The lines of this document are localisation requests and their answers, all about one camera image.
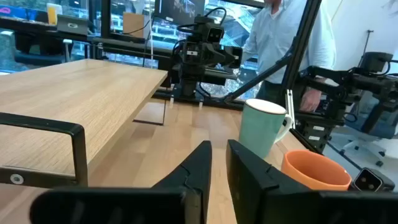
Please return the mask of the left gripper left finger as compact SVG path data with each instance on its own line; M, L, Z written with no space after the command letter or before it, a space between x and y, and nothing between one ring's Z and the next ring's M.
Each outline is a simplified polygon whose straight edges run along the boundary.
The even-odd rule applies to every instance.
M40 194L31 224L205 224L212 147L203 141L149 188L67 187Z

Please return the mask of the orange cup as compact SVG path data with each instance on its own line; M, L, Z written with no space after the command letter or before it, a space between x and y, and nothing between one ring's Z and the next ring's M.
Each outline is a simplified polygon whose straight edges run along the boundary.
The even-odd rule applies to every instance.
M312 190L347 191L352 181L341 165L308 150L286 152L281 171Z

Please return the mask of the wooden shelf with black frame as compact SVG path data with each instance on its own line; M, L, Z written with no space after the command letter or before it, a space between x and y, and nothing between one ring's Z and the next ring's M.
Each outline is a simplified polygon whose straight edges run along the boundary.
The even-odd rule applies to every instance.
M86 186L166 76L94 59L0 75L0 184Z

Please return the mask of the brown cardboard box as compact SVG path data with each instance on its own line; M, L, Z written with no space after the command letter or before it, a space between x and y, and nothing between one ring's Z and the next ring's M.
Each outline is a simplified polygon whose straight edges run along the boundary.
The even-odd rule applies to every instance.
M123 34L144 37L144 16L132 12L123 13Z

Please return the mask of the dark monitor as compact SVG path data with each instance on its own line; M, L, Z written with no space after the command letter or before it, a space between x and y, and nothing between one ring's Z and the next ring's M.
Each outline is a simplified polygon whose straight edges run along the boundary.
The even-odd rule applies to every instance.
M191 24L203 14L205 0L155 0L155 16L174 24Z

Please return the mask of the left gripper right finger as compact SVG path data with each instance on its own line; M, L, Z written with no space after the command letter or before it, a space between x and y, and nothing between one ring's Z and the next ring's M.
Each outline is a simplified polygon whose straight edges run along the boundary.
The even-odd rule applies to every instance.
M311 190L235 140L226 166L238 224L398 224L398 193Z

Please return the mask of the grey laptop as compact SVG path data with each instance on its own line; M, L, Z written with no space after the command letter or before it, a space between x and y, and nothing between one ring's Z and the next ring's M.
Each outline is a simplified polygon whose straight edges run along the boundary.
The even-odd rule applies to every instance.
M88 21L72 16L57 16L57 30L59 32L88 35Z

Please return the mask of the teal mug with white handle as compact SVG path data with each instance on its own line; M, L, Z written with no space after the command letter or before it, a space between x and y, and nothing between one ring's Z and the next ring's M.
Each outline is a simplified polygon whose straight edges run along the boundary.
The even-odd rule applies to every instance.
M245 101L239 142L260 158L269 154L292 127L293 119L282 106L251 98Z

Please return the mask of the person's hand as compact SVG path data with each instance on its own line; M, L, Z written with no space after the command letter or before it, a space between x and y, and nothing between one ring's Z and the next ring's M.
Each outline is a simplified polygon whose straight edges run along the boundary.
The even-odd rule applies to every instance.
M300 110L305 112L315 111L320 103L321 95L321 91L309 88L302 96Z

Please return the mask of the blue office chair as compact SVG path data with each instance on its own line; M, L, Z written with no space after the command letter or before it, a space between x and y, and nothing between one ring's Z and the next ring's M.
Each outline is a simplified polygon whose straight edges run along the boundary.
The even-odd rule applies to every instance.
M375 165L382 167L387 149L376 143L398 135L398 109L383 109L381 100L373 93L362 91L361 99L345 116L343 129L347 130L348 143L339 150L339 154L344 156L350 149L356 152L365 149L377 158Z

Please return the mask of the black diagonal frame brace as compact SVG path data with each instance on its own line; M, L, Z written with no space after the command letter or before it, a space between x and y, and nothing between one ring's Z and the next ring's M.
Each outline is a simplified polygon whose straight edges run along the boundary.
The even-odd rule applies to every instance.
M282 67L286 66L290 62L291 58L292 54L287 53L280 60L276 61L276 63L273 66L271 66L271 68L268 68L266 71L260 73L256 78L253 78L251 81L247 82L246 84L238 88L236 91L227 94L221 99L221 101L226 104L232 102L237 97L241 96L243 93L247 92L252 87L256 86L258 83L264 81L267 77L271 76L272 74L280 70Z

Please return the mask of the black frame post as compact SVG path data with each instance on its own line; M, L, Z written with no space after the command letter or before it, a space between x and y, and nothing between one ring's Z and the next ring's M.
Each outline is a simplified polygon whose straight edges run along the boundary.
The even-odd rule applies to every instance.
M279 91L280 104L282 106L287 107L285 97L287 96L287 91L291 90L294 86L321 3L322 0L307 0L306 2L298 31L292 42L292 50L290 51L289 61Z

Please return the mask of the person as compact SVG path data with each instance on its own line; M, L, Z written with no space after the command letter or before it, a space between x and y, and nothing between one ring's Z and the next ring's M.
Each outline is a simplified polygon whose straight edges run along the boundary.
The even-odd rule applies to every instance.
M242 63L257 55L257 71L260 74L281 59L296 36L306 2L307 0L264 0L265 6L257 14L243 46ZM331 19L325 4L321 3L299 70L308 66L331 70L335 61L336 46ZM256 98L278 103L285 70L286 67L283 67L262 81ZM300 110L302 96L309 88L294 85L294 110Z

